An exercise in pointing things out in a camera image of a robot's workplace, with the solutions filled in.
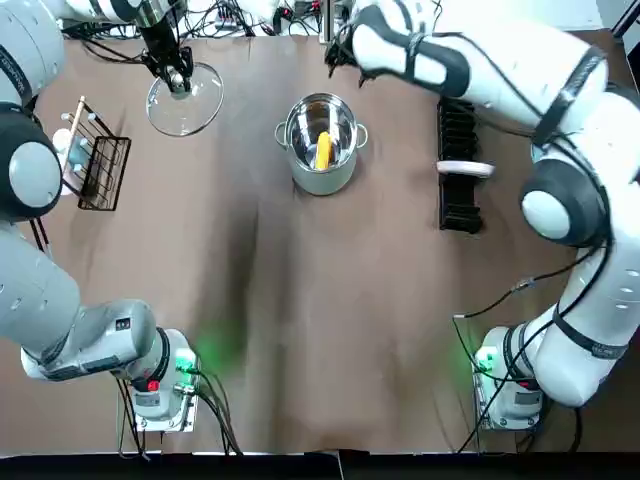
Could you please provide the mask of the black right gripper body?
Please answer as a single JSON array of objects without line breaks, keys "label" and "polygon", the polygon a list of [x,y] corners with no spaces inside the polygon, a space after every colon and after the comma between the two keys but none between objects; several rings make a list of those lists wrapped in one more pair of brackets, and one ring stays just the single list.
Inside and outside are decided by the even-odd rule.
[{"label": "black right gripper body", "polygon": [[329,69],[335,69],[341,66],[357,66],[352,49],[352,28],[342,28],[338,31],[325,51],[325,65]]}]

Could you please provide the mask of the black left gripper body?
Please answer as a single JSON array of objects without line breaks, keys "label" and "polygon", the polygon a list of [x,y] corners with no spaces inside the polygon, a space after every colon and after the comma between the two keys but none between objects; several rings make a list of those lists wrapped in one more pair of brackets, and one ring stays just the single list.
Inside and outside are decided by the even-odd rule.
[{"label": "black left gripper body", "polygon": [[179,46],[168,20],[139,28],[146,48],[141,56],[145,65],[178,65]]}]

